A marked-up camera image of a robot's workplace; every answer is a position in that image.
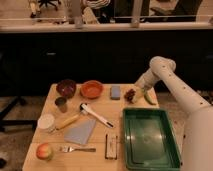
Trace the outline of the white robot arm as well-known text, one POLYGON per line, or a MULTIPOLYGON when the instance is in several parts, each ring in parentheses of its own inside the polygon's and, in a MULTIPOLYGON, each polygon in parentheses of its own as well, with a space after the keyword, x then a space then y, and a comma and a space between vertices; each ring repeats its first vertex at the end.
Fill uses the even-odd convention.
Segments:
POLYGON ((184 128, 180 171, 213 171, 213 106, 175 73, 172 59, 155 56, 135 85, 151 89, 162 80, 188 114, 184 128))

